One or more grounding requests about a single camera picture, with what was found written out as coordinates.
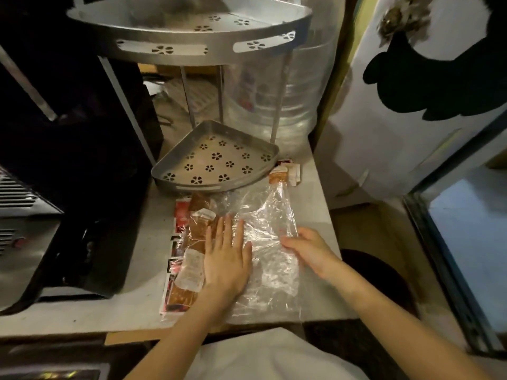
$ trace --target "shelf tray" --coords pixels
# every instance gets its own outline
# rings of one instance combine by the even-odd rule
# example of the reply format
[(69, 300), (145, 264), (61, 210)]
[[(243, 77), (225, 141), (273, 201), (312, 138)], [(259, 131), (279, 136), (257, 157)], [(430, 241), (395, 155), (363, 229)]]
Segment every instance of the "shelf tray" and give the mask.
[(67, 12), (97, 54), (138, 63), (237, 64), (304, 44), (312, 11), (279, 0), (101, 0)]
[(222, 192), (266, 175), (278, 147), (216, 121), (203, 121), (152, 169), (165, 191)]

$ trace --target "large clear plastic bottle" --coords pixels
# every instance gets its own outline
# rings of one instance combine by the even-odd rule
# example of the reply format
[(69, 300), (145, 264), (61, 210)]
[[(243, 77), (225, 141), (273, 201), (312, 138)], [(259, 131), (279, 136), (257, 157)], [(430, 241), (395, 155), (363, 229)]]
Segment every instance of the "large clear plastic bottle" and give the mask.
[[(317, 106), (331, 75), (345, 0), (282, 0), (306, 5), (313, 17), (306, 43), (293, 51), (276, 144), (292, 156), (317, 121)], [(271, 137), (283, 56), (225, 67), (226, 123), (265, 140)]]

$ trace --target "vent grille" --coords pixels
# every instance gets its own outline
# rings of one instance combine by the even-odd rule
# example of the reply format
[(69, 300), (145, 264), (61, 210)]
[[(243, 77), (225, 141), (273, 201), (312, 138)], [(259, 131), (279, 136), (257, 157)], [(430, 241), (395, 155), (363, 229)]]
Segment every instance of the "vent grille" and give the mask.
[(2, 230), (0, 229), (0, 255), (12, 243), (12, 238), (16, 230)]
[(0, 170), (0, 209), (31, 208), (37, 196)]

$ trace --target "forearm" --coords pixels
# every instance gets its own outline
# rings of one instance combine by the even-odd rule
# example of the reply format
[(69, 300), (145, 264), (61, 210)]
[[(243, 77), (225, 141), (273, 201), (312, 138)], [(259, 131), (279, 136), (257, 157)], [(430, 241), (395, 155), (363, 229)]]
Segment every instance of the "forearm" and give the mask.
[(203, 288), (193, 306), (144, 357), (125, 380), (183, 379), (211, 327), (219, 320), (223, 299)]
[(361, 320), (412, 380), (482, 380), (466, 354), (438, 336), (343, 262), (328, 277)]

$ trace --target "white countertop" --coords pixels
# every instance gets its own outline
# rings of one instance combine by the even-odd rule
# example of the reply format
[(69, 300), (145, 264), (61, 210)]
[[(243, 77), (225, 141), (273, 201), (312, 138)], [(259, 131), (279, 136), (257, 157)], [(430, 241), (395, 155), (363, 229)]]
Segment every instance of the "white countertop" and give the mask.
[[(167, 131), (177, 130), (164, 128)], [(310, 146), (300, 150), (301, 183), (290, 188), (290, 200), (298, 226), (318, 230), (331, 249), (340, 255), (331, 217), (322, 192)], [(161, 321), (159, 307), (166, 277), (172, 236), (174, 197), (152, 183), (143, 219), (121, 293), (109, 300), (37, 303), (21, 313), (0, 317), (0, 337), (110, 332), (168, 327)], [(356, 318), (332, 287), (313, 272), (304, 270), (302, 319), (339, 320)]]

